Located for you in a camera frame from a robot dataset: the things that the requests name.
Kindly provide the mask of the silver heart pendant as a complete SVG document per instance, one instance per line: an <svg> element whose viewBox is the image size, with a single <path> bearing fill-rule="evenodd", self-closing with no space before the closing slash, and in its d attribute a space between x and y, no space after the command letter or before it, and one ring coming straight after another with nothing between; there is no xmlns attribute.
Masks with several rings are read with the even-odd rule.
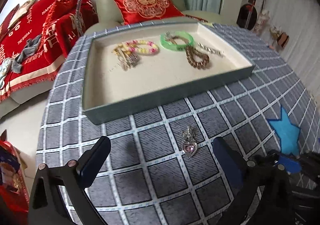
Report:
<svg viewBox="0 0 320 225"><path fill-rule="evenodd" d="M195 132L193 128L188 125L186 130L182 132L183 143L182 143L182 151L188 158L191 158L197 152L198 146L195 140Z"/></svg>

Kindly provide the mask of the red embroidered cushion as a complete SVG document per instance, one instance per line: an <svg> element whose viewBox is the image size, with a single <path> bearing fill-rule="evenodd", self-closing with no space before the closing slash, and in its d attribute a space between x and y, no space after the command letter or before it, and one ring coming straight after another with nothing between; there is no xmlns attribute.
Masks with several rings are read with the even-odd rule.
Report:
<svg viewBox="0 0 320 225"><path fill-rule="evenodd" d="M183 16L171 0L114 0L125 25Z"/></svg>

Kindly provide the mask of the grey cloth on sofa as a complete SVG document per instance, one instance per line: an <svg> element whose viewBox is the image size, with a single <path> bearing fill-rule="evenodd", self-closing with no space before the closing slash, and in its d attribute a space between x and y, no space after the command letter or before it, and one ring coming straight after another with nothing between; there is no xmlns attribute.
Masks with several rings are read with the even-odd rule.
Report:
<svg viewBox="0 0 320 225"><path fill-rule="evenodd" d="M11 63L12 72L17 74L21 72L22 62L26 58L33 56L37 52L40 41L41 41L41 37L42 35L39 34L35 38L33 39L30 38L29 40L27 40L27 43L22 49L22 51L12 60L12 63Z"/></svg>

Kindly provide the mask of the green bangle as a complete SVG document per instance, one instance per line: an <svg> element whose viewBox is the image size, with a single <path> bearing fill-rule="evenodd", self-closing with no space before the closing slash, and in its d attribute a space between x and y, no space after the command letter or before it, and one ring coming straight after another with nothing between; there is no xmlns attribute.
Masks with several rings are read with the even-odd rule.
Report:
<svg viewBox="0 0 320 225"><path fill-rule="evenodd" d="M194 38L186 31L167 31L160 36L160 44L171 51L182 51L194 45Z"/></svg>

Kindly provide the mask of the grey checked tablecloth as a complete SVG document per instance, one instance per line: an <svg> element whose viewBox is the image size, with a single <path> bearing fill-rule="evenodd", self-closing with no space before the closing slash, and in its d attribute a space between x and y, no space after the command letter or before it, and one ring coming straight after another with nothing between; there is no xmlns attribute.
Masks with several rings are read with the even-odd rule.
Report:
<svg viewBox="0 0 320 225"><path fill-rule="evenodd" d="M37 163L61 166L97 139L111 140L111 154L88 189L108 224L216 224L236 190L221 169L212 143L223 137L245 159L280 148L267 119L284 107L301 128L301 151L319 151L319 112L294 71L253 33L218 26L222 38L252 59L241 81L147 111L95 125L80 105L89 40L80 38L60 69L43 115ZM190 125L197 152L182 151Z"/></svg>

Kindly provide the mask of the silver hair clip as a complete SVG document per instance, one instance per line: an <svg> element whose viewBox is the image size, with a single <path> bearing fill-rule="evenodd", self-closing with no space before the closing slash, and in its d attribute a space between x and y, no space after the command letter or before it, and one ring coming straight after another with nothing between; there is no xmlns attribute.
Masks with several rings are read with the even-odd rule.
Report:
<svg viewBox="0 0 320 225"><path fill-rule="evenodd" d="M218 49L216 49L216 48L208 47L208 46L206 46L206 45L204 45L204 44L202 44L202 43L200 43L200 42L197 42L197 45L198 45L201 49L207 51L208 53L217 55L217 56L219 56L219 57L224 57L223 52L220 51L220 50L218 50Z"/></svg>

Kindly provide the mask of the teal jewelry tray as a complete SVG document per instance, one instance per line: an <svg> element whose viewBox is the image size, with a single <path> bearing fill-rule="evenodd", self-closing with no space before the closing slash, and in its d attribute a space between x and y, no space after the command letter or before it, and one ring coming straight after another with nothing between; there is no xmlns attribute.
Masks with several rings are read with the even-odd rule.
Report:
<svg viewBox="0 0 320 225"><path fill-rule="evenodd" d="M87 36L89 50L82 90L82 111L94 124L165 105L241 80L251 75L254 62L218 31L218 26L197 22L158 22L106 29ZM204 69L193 68L183 51L160 47L156 55L143 55L124 70L114 53L118 44L131 40L160 43L161 34L191 34L201 44L221 51L209 55Z"/></svg>

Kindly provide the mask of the gold tassel keychain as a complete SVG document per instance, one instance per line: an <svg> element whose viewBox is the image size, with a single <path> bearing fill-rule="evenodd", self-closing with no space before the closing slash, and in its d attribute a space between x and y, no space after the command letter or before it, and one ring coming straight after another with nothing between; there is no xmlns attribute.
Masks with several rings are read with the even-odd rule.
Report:
<svg viewBox="0 0 320 225"><path fill-rule="evenodd" d="M120 64L121 68L123 69L123 71L127 71L129 66L127 63L126 55L124 55L124 54L119 55L118 60L119 60L119 64Z"/></svg>

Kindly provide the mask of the white patterned cloth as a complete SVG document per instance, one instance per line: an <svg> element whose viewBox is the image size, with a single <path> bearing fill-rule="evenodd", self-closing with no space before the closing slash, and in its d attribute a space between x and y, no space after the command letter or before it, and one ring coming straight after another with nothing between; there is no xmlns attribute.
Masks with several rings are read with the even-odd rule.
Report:
<svg viewBox="0 0 320 225"><path fill-rule="evenodd" d="M8 57L5 60L3 60L1 66L0 66L0 89L3 89L4 87L4 79L7 76L9 70L11 69L12 65L12 58Z"/></svg>

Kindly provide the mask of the blue star sticker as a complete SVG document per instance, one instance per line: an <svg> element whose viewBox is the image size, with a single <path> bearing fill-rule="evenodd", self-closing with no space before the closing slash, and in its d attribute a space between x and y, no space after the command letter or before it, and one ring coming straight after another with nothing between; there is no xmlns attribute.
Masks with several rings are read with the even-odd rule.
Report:
<svg viewBox="0 0 320 225"><path fill-rule="evenodd" d="M291 123L285 108L280 106L279 119L267 119L267 122L280 139L281 153L298 156L298 139L301 128Z"/></svg>

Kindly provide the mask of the red sofa blanket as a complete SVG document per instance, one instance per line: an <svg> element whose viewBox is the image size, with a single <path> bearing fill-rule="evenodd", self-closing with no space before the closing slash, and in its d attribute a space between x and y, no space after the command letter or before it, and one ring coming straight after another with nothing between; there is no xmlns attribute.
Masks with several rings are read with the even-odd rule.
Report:
<svg viewBox="0 0 320 225"><path fill-rule="evenodd" d="M14 59L27 46L35 51L11 69L1 82L1 100L35 84L53 81L79 38L75 10L77 0L39 0L12 26L1 24L1 62Z"/></svg>

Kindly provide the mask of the flexible gooseneck stand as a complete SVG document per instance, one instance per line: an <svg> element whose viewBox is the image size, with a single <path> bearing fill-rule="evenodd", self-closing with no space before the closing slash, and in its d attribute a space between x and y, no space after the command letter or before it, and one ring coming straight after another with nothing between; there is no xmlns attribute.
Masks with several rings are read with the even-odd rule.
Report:
<svg viewBox="0 0 320 225"><path fill-rule="evenodd" d="M82 0L77 0L76 10L75 10L75 24L76 24L76 29L78 31L79 36L82 36L84 34L82 30L82 24L81 24L81 18L80 18L81 4L82 4Z"/></svg>

